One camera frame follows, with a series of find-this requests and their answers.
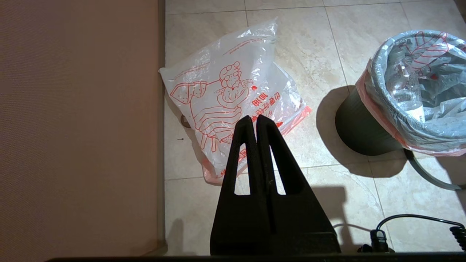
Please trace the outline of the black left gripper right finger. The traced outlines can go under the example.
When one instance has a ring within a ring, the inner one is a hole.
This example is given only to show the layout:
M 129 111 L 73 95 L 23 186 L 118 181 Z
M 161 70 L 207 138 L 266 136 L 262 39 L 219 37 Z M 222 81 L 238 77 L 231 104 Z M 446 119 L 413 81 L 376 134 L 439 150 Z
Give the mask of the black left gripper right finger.
M 337 234 L 275 122 L 256 123 L 275 255 L 340 253 Z

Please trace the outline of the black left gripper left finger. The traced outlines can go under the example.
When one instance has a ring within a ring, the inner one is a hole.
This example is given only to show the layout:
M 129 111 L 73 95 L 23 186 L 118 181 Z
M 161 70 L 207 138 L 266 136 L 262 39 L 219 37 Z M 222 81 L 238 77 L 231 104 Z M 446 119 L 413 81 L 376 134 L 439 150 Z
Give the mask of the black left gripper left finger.
M 249 195 L 236 195 L 240 146 L 246 146 Z M 266 255 L 271 235 L 261 158 L 252 119 L 235 126 L 210 236 L 211 255 Z

